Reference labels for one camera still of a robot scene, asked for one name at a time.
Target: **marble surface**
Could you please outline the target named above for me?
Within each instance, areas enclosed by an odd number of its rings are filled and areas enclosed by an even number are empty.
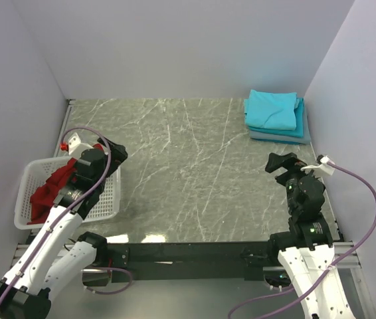
[[[83,224],[73,237],[92,231],[134,243],[265,241],[288,230],[285,189],[264,167],[270,152],[313,163],[312,148],[251,140],[242,99],[71,103],[66,128],[90,126],[129,153],[120,212]],[[338,238],[328,201],[322,211]]]

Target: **teal towel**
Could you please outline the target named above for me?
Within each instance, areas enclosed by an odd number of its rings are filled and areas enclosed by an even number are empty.
[[[245,123],[254,128],[269,130],[295,130],[296,93],[274,94],[250,91],[244,100]]]
[[[248,129],[256,132],[262,132],[267,134],[293,136],[295,138],[303,138],[303,111],[304,111],[304,101],[303,98],[299,99],[299,106],[294,110],[294,115],[296,117],[296,129],[294,131],[287,130],[266,130],[263,128],[254,128],[249,126]]]
[[[273,143],[280,143],[280,144],[290,144],[290,145],[299,145],[300,144],[299,142],[265,140],[264,138],[253,138],[252,140],[261,141],[261,142],[273,142]]]
[[[294,136],[267,134],[267,133],[252,131],[252,130],[248,130],[248,134],[250,135],[250,138],[252,138],[253,140],[270,141],[270,142],[279,141],[281,143],[295,143],[295,144],[310,144],[307,111],[308,109],[304,106],[303,108],[303,138],[296,138]]]

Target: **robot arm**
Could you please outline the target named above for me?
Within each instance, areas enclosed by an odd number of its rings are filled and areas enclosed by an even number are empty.
[[[111,164],[106,174],[109,177],[128,158],[128,154],[124,146],[109,140],[107,142],[111,151]],[[52,266],[67,238],[99,201],[105,184],[104,180],[92,190],[104,174],[107,154],[82,144],[77,134],[70,138],[69,145],[72,148],[70,154],[77,159],[74,164],[76,171],[58,193],[46,223],[30,247],[0,280],[0,300],[3,300],[0,305],[1,319],[45,319],[51,301],[80,270],[92,264],[100,266],[108,260],[107,240],[93,233],[85,233],[78,238],[72,250]],[[70,205],[73,208],[62,216]],[[20,269],[25,263],[28,266],[21,273]]]
[[[286,188],[289,230],[273,234],[269,240],[269,255],[284,267],[298,296],[306,293],[322,273],[329,273],[322,283],[303,299],[305,319],[355,319],[347,302],[338,270],[330,266],[334,246],[328,224],[321,214],[325,187],[315,176],[331,175],[334,169],[326,163],[307,166],[296,154],[270,154],[265,170],[271,173],[280,167],[287,169],[275,177]]]

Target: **red cap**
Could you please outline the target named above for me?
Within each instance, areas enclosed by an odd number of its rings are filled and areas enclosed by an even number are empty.
[[[62,151],[67,151],[68,152],[68,144],[67,143],[61,143],[60,144],[60,149]]]

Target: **red cloth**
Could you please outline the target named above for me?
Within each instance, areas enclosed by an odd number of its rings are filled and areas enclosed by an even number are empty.
[[[94,148],[102,150],[100,144],[95,144]],[[49,211],[54,205],[55,197],[67,184],[68,178],[76,171],[76,169],[73,168],[75,163],[76,159],[70,159],[67,165],[58,168],[51,174],[46,183],[36,189],[35,193],[31,195],[31,221],[27,223],[28,225],[43,224],[47,221]]]

